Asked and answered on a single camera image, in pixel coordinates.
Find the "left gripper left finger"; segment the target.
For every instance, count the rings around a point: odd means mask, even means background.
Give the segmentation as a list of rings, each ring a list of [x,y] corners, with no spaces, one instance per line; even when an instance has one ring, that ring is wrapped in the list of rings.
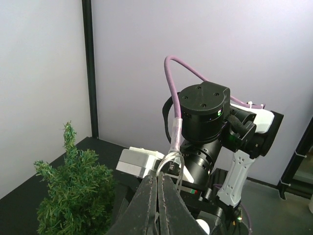
[[[136,192],[118,184],[109,235],[157,235],[157,179],[146,176]]]

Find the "right black frame post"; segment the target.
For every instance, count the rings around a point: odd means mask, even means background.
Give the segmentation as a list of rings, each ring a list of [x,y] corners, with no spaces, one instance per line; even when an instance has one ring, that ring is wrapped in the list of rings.
[[[91,0],[82,0],[91,136],[99,138]]]

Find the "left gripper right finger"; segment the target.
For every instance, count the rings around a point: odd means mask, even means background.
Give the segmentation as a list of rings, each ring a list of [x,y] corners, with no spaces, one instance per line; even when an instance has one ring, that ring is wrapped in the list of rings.
[[[205,235],[168,175],[157,178],[159,231],[162,235]]]

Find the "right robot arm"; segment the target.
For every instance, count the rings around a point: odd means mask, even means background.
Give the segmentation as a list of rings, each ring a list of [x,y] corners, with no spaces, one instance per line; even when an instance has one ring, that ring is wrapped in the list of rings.
[[[177,94],[182,119],[185,172],[194,184],[207,186],[201,199],[214,210],[222,210],[227,231],[242,231],[241,194],[249,168],[265,156],[277,135],[284,116],[274,111],[243,107],[230,102],[230,89],[202,82]],[[214,169],[222,148],[233,153],[231,168],[217,190]]]

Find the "clear wire string lights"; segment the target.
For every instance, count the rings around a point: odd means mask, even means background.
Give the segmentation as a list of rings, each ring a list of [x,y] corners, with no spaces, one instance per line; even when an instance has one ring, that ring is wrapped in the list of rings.
[[[185,163],[182,153],[180,151],[171,151],[163,157],[160,164],[158,165],[156,170],[156,177],[158,177],[161,172],[177,175],[176,189],[178,193],[180,193],[183,181],[184,166]]]

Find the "small green christmas tree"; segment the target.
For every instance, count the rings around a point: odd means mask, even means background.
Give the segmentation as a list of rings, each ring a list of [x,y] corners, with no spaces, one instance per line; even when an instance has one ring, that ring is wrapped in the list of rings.
[[[100,164],[91,149],[75,144],[76,131],[64,124],[64,163],[38,160],[36,175],[47,182],[48,195],[39,204],[40,235],[104,235],[111,226],[116,181],[113,170]]]

